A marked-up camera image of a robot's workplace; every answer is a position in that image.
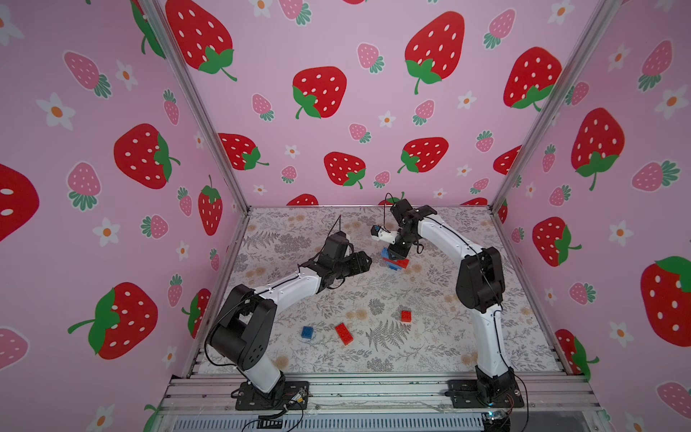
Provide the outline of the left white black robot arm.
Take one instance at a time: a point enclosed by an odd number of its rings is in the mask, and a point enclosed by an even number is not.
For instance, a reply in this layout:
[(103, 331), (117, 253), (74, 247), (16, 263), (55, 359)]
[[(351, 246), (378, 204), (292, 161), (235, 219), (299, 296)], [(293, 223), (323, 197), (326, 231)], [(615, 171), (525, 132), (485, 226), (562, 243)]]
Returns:
[(260, 287), (233, 287), (204, 347), (228, 359), (251, 389), (274, 396), (284, 387), (284, 373), (266, 355), (275, 318), (304, 299), (335, 289), (335, 282), (368, 272), (371, 266), (370, 256), (356, 251), (345, 232), (331, 234), (320, 252), (298, 264), (291, 275)]

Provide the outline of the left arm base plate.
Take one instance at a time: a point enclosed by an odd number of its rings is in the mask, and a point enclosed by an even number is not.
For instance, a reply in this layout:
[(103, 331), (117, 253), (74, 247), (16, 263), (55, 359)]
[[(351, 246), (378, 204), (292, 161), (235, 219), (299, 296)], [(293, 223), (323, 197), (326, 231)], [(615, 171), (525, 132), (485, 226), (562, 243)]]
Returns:
[(238, 411), (298, 410), (307, 406), (310, 383), (307, 381), (280, 381), (271, 392), (263, 393), (249, 382), (241, 383), (231, 393)]

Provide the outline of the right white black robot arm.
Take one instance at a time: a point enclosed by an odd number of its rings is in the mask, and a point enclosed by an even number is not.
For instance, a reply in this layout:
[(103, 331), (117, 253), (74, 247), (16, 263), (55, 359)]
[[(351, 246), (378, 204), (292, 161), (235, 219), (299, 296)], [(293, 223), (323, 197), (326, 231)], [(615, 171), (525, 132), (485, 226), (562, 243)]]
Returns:
[(380, 225), (371, 228), (374, 239), (388, 244), (389, 259), (405, 259), (410, 249), (421, 248), (424, 240), (444, 252), (457, 266), (455, 292), (462, 305), (471, 311), (476, 339), (479, 400), (491, 406), (508, 398), (518, 405), (522, 394), (515, 370), (505, 354), (501, 328), (506, 284), (500, 252), (471, 242), (428, 205), (414, 208), (403, 199), (390, 207), (390, 213), (398, 223), (396, 231)]

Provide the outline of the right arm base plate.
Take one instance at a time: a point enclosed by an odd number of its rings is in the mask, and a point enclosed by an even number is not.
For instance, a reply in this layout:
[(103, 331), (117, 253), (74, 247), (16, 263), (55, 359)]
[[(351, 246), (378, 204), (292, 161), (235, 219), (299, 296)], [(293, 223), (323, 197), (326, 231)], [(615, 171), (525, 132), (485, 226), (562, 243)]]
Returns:
[(455, 409), (516, 409), (524, 408), (525, 400), (518, 385), (513, 382), (500, 387), (498, 392), (487, 390), (477, 380), (450, 380), (444, 396)]

